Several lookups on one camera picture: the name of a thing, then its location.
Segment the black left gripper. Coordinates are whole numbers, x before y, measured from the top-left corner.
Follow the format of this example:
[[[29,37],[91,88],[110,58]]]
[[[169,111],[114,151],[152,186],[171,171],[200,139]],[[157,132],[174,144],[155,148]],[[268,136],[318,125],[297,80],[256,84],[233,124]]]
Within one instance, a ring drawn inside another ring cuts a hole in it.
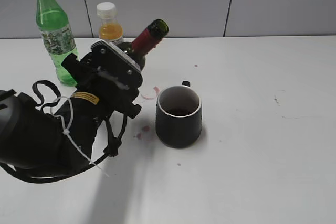
[[[77,82],[76,91],[71,96],[75,119],[105,119],[113,112],[133,119],[140,113],[141,106],[133,103],[139,88],[120,89],[92,63],[91,52],[80,61],[69,55],[62,66]]]

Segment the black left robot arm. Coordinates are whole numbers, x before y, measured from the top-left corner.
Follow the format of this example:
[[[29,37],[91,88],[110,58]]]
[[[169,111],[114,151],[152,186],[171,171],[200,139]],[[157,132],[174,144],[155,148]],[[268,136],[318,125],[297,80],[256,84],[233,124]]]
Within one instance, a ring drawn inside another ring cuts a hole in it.
[[[104,157],[116,156],[121,136],[110,124],[114,112],[136,117],[144,60],[134,54],[93,50],[82,60],[69,55],[62,66],[77,82],[64,103],[36,102],[25,93],[1,91],[1,168],[30,183],[60,181],[100,163],[91,161],[99,126],[107,129]]]

